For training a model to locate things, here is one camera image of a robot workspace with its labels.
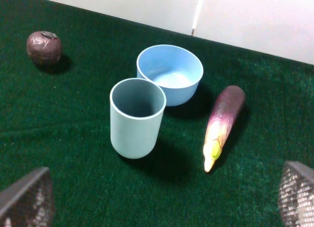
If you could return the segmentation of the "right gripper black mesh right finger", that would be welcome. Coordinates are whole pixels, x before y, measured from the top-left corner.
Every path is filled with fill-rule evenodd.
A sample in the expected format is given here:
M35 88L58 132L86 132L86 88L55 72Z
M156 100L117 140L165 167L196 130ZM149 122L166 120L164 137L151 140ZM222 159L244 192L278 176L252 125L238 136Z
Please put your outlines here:
M314 225L314 170L298 161L284 163L278 197L286 227Z

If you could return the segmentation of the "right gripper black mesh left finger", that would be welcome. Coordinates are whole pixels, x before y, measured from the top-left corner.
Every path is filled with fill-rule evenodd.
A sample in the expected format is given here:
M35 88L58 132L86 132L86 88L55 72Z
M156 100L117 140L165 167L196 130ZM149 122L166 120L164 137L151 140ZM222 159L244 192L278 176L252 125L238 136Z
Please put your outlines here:
M54 219L54 192L48 167L24 175L0 192L2 227L50 227Z

